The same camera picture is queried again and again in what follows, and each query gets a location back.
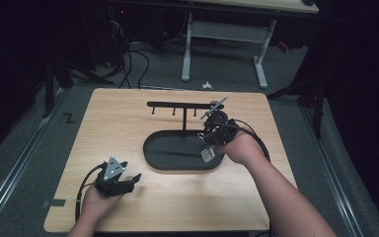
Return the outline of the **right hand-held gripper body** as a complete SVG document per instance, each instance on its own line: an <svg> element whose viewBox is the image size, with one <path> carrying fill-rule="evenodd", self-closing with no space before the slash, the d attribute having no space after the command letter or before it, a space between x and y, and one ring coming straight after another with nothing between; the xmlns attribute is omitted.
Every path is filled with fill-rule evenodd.
<svg viewBox="0 0 379 237"><path fill-rule="evenodd" d="M202 132L207 135L203 140L207 144L224 145L231 141L237 133L238 125L221 111L221 107L227 99L228 97L224 96L221 101L214 102L201 117L201 119L206 119Z"/></svg>

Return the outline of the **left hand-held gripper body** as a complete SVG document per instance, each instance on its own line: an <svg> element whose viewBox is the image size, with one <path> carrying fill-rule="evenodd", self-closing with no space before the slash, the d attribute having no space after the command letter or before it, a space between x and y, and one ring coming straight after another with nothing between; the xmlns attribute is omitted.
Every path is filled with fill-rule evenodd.
<svg viewBox="0 0 379 237"><path fill-rule="evenodd" d="M108 162L103 164L103 170L95 181L95 188L105 197L132 193L134 186L119 179L124 171L125 169L120 166L120 163L111 157Z"/></svg>

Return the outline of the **black key stand with tray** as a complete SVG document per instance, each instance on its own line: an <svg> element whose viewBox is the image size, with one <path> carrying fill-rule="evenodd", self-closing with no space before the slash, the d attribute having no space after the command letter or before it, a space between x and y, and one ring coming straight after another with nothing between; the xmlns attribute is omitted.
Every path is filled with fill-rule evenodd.
<svg viewBox="0 0 379 237"><path fill-rule="evenodd" d="M205 163L201 158L201 151L206 147L206 142L197 134L204 130L189 129L189 111L197 116L198 111L206 112L213 104L211 103L183 103L183 102L156 102L146 103L152 109L152 114L158 108L168 108L175 116L177 111L182 112L182 127L176 129L163 129L151 133L143 143L143 154L146 162L154 169L161 171L189 171L189 170L212 170L218 167L224 156L217 154L215 158Z"/></svg>

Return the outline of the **person's left hand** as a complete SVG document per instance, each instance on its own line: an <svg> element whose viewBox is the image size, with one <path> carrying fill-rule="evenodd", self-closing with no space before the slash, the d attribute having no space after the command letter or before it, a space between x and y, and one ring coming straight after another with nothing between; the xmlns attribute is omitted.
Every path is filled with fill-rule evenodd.
<svg viewBox="0 0 379 237"><path fill-rule="evenodd" d="M117 205L122 195L105 197L94 186L85 192L82 209L77 222L97 226Z"/></svg>

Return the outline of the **person's right hand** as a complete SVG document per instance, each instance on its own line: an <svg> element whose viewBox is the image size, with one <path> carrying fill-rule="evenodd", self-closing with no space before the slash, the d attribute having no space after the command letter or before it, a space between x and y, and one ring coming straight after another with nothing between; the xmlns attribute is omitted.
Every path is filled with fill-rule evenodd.
<svg viewBox="0 0 379 237"><path fill-rule="evenodd" d="M238 131L230 142L220 145L217 151L227 155L233 162L246 167L266 161L260 145L245 131Z"/></svg>

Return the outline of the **grey tape strip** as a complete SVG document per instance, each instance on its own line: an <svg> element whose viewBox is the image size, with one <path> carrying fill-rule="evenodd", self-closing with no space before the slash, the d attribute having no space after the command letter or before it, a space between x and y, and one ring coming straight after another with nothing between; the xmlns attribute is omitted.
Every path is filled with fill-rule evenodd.
<svg viewBox="0 0 379 237"><path fill-rule="evenodd" d="M42 208L50 208L51 206L64 206L66 202L66 199L59 199L59 198L54 198L50 200L45 200L42 204Z"/></svg>

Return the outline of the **black metal stand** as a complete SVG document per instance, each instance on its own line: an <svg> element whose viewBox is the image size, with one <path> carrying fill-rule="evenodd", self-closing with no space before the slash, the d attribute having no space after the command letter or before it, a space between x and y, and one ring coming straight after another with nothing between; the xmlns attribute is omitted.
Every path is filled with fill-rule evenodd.
<svg viewBox="0 0 379 237"><path fill-rule="evenodd" d="M323 104L328 81L327 60L328 56L322 49L310 47L291 84L267 95L269 100L275 100L284 95L298 95L299 107L313 107L312 127L318 138L321 138Z"/></svg>
<svg viewBox="0 0 379 237"><path fill-rule="evenodd" d="M47 118L50 113L55 109L55 94L54 94L54 82L56 80L61 89L71 89L73 87L73 79L70 74L70 70L74 69L81 74L90 78L91 80L100 83L110 85L112 81L106 80L97 74L86 70L79 65L71 62L66 57L62 56L55 49L52 49L48 56L48 61L45 65L44 72L44 104L45 110L43 116Z"/></svg>

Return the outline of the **white metal desk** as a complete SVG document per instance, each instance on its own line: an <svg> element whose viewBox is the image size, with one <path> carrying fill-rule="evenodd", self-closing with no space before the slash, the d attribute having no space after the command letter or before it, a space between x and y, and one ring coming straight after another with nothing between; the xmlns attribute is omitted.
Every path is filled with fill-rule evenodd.
<svg viewBox="0 0 379 237"><path fill-rule="evenodd" d="M229 10L262 10L266 13L288 13L300 16L315 16L319 8L315 0L184 0L187 7L225 7ZM184 54L182 80L190 79L191 41L193 38L211 40L230 40L238 42L258 43L261 47L253 57L259 85L267 88L263 68L263 60L273 35L276 17L265 21L264 26L248 26L247 24L220 23L218 20L195 20L193 13L187 14L186 51Z"/></svg>

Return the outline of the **metal floor rail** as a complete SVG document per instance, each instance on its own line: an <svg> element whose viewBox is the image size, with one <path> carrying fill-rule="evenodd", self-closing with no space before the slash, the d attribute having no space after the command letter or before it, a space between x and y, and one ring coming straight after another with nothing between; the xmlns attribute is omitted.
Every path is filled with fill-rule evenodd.
<svg viewBox="0 0 379 237"><path fill-rule="evenodd" d="M314 140L314 143L318 149L320 160L323 166L325 176L328 181L328 185L331 189L338 210L341 214L341 218L346 227L349 237L363 237L362 229L356 219L356 216L352 210L351 203L346 196L346 193L341 185L340 179L337 176L336 170L331 162L329 154L321 138L316 135L313 127L313 118L308 109L299 109L302 118L305 120L308 126L308 130Z"/></svg>
<svg viewBox="0 0 379 237"><path fill-rule="evenodd" d="M49 109L34 104L0 145L0 212L28 167L55 110L68 93L69 89L62 88L51 93L54 101Z"/></svg>

